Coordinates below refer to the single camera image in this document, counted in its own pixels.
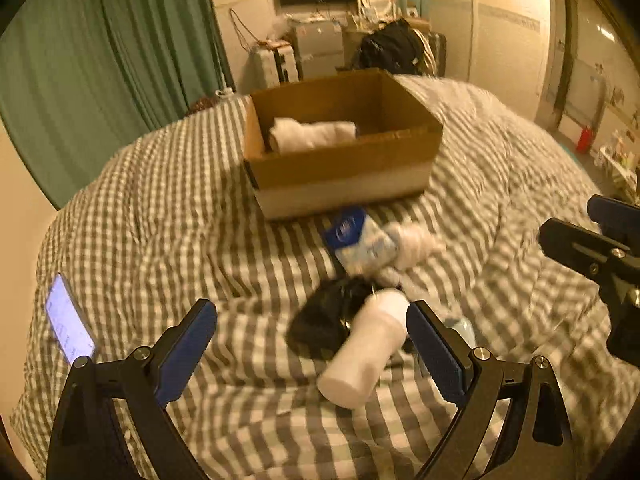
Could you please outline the white plastic bottle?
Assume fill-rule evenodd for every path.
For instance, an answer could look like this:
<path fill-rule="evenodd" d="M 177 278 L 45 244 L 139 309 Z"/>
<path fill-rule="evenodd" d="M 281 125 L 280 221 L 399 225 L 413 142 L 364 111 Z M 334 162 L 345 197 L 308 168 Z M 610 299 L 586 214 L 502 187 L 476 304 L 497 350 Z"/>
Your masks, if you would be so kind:
<path fill-rule="evenodd" d="M 372 294 L 352 320 L 350 334 L 318 378 L 318 390 L 334 405 L 361 408 L 390 357 L 408 337 L 409 299 L 396 288 Z"/>

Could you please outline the white sock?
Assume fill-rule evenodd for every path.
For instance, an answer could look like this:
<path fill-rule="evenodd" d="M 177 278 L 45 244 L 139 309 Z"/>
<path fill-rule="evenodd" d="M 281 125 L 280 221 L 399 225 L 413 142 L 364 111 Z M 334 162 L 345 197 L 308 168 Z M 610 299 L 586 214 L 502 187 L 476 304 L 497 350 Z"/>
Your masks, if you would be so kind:
<path fill-rule="evenodd" d="M 313 122 L 277 117 L 269 130 L 269 147 L 276 153 L 297 153 L 355 141 L 353 122 Z"/>

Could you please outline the pale blue round case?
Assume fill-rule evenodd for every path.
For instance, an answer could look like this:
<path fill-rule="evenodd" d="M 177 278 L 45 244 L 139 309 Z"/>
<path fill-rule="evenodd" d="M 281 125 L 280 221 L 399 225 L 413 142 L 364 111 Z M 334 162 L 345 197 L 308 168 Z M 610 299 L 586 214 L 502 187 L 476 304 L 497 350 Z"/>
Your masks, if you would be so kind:
<path fill-rule="evenodd" d="M 474 328 L 464 316 L 462 318 L 446 318 L 444 325 L 450 330 L 455 330 L 471 349 L 477 346 Z"/>

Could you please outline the red fire extinguisher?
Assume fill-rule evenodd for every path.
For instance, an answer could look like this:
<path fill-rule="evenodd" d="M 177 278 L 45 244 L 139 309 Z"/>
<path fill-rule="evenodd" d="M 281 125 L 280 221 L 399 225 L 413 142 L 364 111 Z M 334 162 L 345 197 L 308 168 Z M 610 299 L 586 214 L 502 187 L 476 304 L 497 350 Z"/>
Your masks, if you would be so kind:
<path fill-rule="evenodd" d="M 576 143 L 576 152 L 579 154 L 588 154 L 593 144 L 594 133 L 586 127 L 582 129 L 580 137 Z"/>

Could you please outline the lit smartphone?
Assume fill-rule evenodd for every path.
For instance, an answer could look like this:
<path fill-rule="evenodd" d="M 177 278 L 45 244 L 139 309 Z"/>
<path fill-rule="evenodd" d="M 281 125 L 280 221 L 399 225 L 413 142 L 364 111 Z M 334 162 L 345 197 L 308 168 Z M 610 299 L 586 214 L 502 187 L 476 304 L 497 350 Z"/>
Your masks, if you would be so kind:
<path fill-rule="evenodd" d="M 46 313 L 52 332 L 65 359 L 73 364 L 79 358 L 93 359 L 98 351 L 96 338 L 77 307 L 62 274 L 56 274 L 46 300 Z"/>

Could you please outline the white tube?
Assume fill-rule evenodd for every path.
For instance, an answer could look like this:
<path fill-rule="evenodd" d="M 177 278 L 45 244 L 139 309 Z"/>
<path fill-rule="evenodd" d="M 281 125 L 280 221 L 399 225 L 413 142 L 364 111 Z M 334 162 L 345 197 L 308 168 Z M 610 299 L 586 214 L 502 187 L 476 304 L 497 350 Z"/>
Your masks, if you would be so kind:
<path fill-rule="evenodd" d="M 374 280 L 384 288 L 396 288 L 400 290 L 407 298 L 421 299 L 423 290 L 410 278 L 392 266 L 376 271 Z"/>

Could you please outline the white louvered wardrobe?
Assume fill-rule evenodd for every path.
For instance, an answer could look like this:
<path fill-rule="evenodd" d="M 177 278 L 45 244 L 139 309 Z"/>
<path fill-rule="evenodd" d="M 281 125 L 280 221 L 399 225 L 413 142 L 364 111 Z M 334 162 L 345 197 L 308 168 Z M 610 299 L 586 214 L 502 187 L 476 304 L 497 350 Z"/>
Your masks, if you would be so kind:
<path fill-rule="evenodd" d="M 446 39 L 445 76 L 493 93 L 532 120 L 546 76 L 550 0 L 430 0 Z"/>

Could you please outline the black cloth bundle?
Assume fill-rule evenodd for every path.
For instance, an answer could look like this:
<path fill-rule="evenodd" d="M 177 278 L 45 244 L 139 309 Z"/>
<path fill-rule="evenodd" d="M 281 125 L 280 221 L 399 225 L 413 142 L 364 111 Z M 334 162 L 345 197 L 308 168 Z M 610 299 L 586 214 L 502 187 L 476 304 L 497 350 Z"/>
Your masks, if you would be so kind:
<path fill-rule="evenodd" d="M 362 276 L 344 275 L 321 282 L 288 326 L 288 348 L 303 358 L 332 358 L 349 336 L 366 299 L 381 289 Z"/>

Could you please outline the blue white tissue pack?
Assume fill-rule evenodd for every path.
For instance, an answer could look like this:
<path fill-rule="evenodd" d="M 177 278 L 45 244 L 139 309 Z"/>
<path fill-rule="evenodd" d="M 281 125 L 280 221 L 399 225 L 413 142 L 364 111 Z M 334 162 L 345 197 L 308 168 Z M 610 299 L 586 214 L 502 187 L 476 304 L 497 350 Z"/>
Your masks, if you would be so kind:
<path fill-rule="evenodd" d="M 367 211 L 344 211 L 324 232 L 330 252 L 350 276 L 375 274 L 392 263 L 398 248 Z"/>

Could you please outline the brown cardboard box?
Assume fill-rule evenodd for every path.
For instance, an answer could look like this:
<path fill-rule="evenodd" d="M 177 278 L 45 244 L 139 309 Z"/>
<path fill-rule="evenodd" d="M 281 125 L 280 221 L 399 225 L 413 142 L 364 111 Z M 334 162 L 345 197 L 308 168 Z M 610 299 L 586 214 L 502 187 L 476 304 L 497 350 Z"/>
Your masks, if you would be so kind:
<path fill-rule="evenodd" d="M 279 154 L 269 147 L 277 117 L 353 122 L 355 141 Z M 382 70 L 257 91 L 246 110 L 243 158 L 262 214 L 283 220 L 422 192 L 442 142 L 442 123 Z"/>

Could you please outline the silver mini fridge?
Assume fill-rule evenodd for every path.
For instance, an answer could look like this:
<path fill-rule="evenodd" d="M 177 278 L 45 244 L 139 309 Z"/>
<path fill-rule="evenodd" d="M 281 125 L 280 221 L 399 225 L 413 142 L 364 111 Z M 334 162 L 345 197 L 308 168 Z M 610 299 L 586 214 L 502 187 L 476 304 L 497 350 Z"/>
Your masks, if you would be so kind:
<path fill-rule="evenodd" d="M 342 26 L 337 22 L 293 23 L 290 38 L 300 79 L 334 76 L 344 66 Z"/>

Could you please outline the white suitcase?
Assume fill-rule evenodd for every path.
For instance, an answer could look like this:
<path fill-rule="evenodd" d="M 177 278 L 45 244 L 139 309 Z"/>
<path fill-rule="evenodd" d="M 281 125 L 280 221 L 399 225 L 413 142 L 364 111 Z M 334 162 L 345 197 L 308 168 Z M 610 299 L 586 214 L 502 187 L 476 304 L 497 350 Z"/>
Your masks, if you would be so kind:
<path fill-rule="evenodd" d="M 294 49 L 287 41 L 256 44 L 250 54 L 259 89 L 298 81 Z"/>

